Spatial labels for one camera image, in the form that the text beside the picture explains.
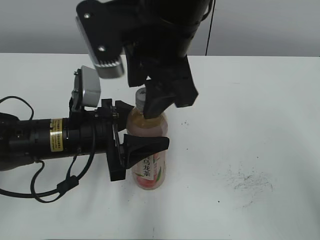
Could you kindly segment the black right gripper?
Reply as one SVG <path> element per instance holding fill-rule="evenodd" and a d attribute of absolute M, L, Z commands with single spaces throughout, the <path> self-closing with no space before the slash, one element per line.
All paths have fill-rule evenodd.
<path fill-rule="evenodd" d="M 172 66 L 186 56 L 193 24 L 188 14 L 177 11 L 179 6 L 178 0 L 83 0 L 76 6 L 76 16 L 93 13 L 107 33 L 119 38 L 129 86 L 146 80 L 145 119 L 157 118 L 173 103 L 177 108 L 190 107 L 199 95 L 190 74 L 173 81 L 146 70 L 150 65 Z"/>

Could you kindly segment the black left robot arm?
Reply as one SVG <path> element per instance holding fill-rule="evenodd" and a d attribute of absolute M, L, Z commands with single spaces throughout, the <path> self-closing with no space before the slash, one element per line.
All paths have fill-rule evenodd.
<path fill-rule="evenodd" d="M 126 178 L 126 171 L 141 160 L 169 147 L 165 136 L 140 137 L 118 133 L 126 129 L 134 107 L 123 101 L 103 99 L 96 110 L 70 112 L 68 118 L 19 120 L 0 118 L 0 169 L 7 171 L 37 160 L 105 153 L 112 182 Z"/>

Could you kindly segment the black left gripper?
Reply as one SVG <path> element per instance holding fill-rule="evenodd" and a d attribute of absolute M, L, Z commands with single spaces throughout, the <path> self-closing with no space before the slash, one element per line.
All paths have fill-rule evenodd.
<path fill-rule="evenodd" d="M 88 155 L 84 169 L 77 175 L 67 178 L 80 181 L 88 172 L 96 153 L 105 153 L 110 180 L 120 181 L 126 178 L 126 169 L 132 168 L 143 159 L 166 151 L 170 139 L 165 136 L 140 137 L 125 134 L 120 145 L 119 132 L 127 128 L 127 120 L 133 105 L 121 100 L 103 99 L 96 110 L 69 111 L 67 119 L 67 152 L 73 156 L 74 163 L 78 156 Z"/>

